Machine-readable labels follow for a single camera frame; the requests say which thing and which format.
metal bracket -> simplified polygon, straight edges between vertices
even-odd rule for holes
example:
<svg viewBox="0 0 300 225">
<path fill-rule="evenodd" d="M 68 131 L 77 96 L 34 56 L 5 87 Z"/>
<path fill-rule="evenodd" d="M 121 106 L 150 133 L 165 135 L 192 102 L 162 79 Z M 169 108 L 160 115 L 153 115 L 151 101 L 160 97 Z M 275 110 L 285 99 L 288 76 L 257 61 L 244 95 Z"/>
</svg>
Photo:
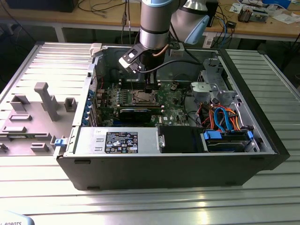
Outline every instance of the metal bracket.
<svg viewBox="0 0 300 225">
<path fill-rule="evenodd" d="M 90 46 L 90 56 L 91 57 L 96 57 L 98 56 L 99 54 L 97 54 L 98 52 L 104 50 L 104 49 L 107 49 L 106 46 L 103 46 L 102 43 L 93 43 L 91 46 Z"/>
</svg>

gray fixture post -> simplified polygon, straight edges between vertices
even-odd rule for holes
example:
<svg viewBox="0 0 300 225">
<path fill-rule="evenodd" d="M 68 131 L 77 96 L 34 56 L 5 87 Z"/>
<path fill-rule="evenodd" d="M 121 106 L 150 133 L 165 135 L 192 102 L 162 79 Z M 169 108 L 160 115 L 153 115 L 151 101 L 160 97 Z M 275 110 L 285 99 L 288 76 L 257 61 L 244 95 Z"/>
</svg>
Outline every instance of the gray fixture post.
<svg viewBox="0 0 300 225">
<path fill-rule="evenodd" d="M 57 121 L 59 116 L 55 110 L 55 105 L 52 102 L 47 89 L 48 89 L 48 84 L 45 82 L 37 82 L 36 86 L 34 87 L 34 91 L 40 95 L 51 120 Z"/>
</svg>

motherboard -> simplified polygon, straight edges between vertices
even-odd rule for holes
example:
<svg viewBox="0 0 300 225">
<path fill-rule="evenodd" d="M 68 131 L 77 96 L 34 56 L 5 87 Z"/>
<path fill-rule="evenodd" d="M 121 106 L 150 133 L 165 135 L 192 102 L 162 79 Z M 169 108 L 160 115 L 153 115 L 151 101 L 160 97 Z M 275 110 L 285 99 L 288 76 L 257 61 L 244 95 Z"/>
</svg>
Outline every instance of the motherboard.
<svg viewBox="0 0 300 225">
<path fill-rule="evenodd" d="M 146 93 L 137 83 L 112 83 L 97 90 L 99 126 L 158 127 L 189 126 L 184 113 L 184 88 L 176 82 L 162 82 L 158 90 Z"/>
</svg>

wooden workbench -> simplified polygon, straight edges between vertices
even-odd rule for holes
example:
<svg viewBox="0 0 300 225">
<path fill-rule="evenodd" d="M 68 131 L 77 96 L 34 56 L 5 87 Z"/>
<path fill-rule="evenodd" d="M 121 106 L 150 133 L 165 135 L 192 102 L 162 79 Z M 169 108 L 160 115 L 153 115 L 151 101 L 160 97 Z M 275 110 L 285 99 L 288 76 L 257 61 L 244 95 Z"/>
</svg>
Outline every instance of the wooden workbench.
<svg viewBox="0 0 300 225">
<path fill-rule="evenodd" d="M 106 0 L 91 0 L 92 4 L 106 2 Z M 228 12 L 230 5 L 234 0 L 220 0 L 221 8 L 228 20 L 237 23 L 234 36 L 237 38 L 250 39 L 266 39 L 266 40 L 282 40 L 292 41 L 300 32 L 300 23 L 285 24 L 273 18 L 268 18 L 266 23 L 238 22 L 236 13 Z M 100 5 L 97 9 L 107 8 L 116 4 L 122 3 L 121 0 L 112 0 L 112 2 Z M 54 11 L 38 11 L 25 9 L 9 9 L 5 3 L 6 8 L 11 15 L 22 24 L 38 25 L 38 26 L 52 26 L 55 28 L 59 41 L 64 41 L 62 28 L 87 28 L 87 29 L 103 29 L 103 30 L 120 30 L 121 19 L 124 11 L 124 5 L 108 9 L 105 13 L 106 18 L 94 14 L 92 12 L 85 12 L 79 8 L 75 8 L 72 13 L 61 13 Z M 81 7 L 89 10 L 89 1 L 86 0 L 81 4 Z M 300 10 L 299 6 L 291 4 L 289 10 Z M 138 30 L 140 26 L 140 4 L 130 4 L 130 16 L 132 30 Z M 0 23 L 11 23 L 11 18 L 6 14 L 2 7 L 0 7 Z M 213 38 L 218 32 L 222 32 L 222 27 L 215 19 L 212 27 L 205 30 L 205 35 Z"/>
</svg>

wire bundle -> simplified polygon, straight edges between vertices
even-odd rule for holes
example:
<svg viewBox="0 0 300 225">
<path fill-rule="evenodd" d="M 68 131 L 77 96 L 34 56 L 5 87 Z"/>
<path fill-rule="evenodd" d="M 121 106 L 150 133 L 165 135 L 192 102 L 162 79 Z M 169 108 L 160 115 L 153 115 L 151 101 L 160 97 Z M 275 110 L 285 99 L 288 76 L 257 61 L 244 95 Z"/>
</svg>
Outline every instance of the wire bundle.
<svg viewBox="0 0 300 225">
<path fill-rule="evenodd" d="M 228 33 L 228 28 L 226 26 L 226 24 L 228 22 L 228 18 L 227 18 L 227 16 L 224 15 L 222 8 L 219 5 L 218 5 L 218 7 L 220 8 L 221 13 L 220 12 L 216 12 L 218 15 L 216 15 L 214 17 L 216 19 L 218 19 L 219 22 L 222 22 L 222 24 L 220 24 L 220 25 L 223 28 L 223 30 L 220 33 L 220 35 L 217 38 L 217 40 L 216 41 L 214 40 L 214 44 L 211 47 L 213 48 L 215 45 L 218 46 L 219 44 L 221 44 L 221 46 L 220 46 L 220 48 L 221 48 L 221 47 L 223 47 L 224 45 L 226 45 L 229 42 L 229 45 L 228 45 L 228 48 L 229 48 L 230 43 L 231 43 L 232 38 L 233 38 L 233 34 L 235 32 L 235 29 L 230 28 L 231 34 L 228 37 L 226 37 L 226 34 Z"/>
<path fill-rule="evenodd" d="M 198 116 L 200 114 L 200 111 L 202 110 L 202 106 L 203 104 L 200 104 L 200 107 L 196 112 Z M 211 130 L 214 130 L 215 126 L 217 126 L 219 128 L 217 129 L 217 131 L 225 132 L 225 129 L 218 122 L 218 113 L 222 113 L 224 115 L 227 130 L 240 130 L 238 115 L 232 109 L 226 108 L 222 105 L 212 105 L 208 111 L 208 117 L 201 123 L 201 125 L 205 126 L 205 124 L 207 124 L 206 128 L 209 128 Z"/>
</svg>

